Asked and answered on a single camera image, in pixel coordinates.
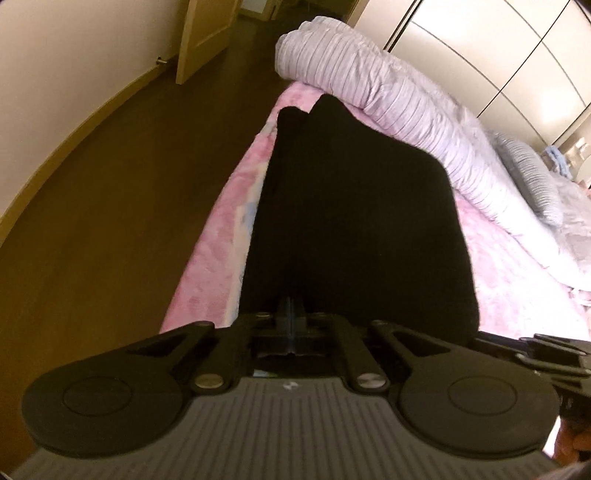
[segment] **blue cloth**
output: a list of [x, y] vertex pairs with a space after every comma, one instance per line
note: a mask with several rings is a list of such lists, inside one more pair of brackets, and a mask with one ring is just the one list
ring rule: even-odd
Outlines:
[[549, 147], [546, 147], [544, 151], [554, 162], [554, 165], [556, 165], [558, 173], [560, 173], [563, 177], [572, 180], [573, 175], [570, 172], [569, 165], [566, 163], [566, 158], [560, 152], [560, 150], [556, 148], [554, 145], [550, 145]]

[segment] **hand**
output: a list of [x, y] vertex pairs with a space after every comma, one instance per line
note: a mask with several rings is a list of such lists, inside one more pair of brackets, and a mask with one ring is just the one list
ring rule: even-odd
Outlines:
[[591, 427], [575, 427], [560, 419], [560, 430], [554, 444], [554, 460], [566, 466], [577, 462], [581, 451], [591, 451]]

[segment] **brown floor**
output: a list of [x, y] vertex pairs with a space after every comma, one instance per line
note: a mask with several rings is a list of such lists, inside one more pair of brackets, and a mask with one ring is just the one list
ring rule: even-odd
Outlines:
[[54, 367], [158, 332], [226, 179], [286, 82], [278, 36], [313, 18], [240, 18], [184, 86], [135, 95], [44, 185], [0, 249], [0, 469], [33, 450], [20, 397]]

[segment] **silver screw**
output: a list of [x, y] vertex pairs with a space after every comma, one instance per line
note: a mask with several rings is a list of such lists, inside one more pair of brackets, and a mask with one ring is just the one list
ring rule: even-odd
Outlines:
[[219, 388], [223, 385], [223, 378], [218, 374], [202, 374], [195, 379], [195, 385], [199, 388]]
[[386, 384], [386, 379], [378, 374], [361, 374], [357, 377], [357, 383], [362, 388], [381, 388]]

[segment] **pink bed sheet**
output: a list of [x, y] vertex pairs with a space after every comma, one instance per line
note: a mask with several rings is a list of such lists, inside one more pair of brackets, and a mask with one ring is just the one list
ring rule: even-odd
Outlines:
[[[279, 110], [310, 111], [321, 90], [293, 83], [277, 100], [263, 130], [220, 194], [168, 308], [162, 331], [210, 320], [228, 326], [236, 316], [256, 206], [275, 142]], [[362, 111], [349, 110], [379, 130]], [[461, 194], [457, 211], [472, 260], [480, 328], [517, 338], [533, 333], [588, 339], [584, 310], [519, 243]], [[424, 292], [428, 301], [429, 292]]]

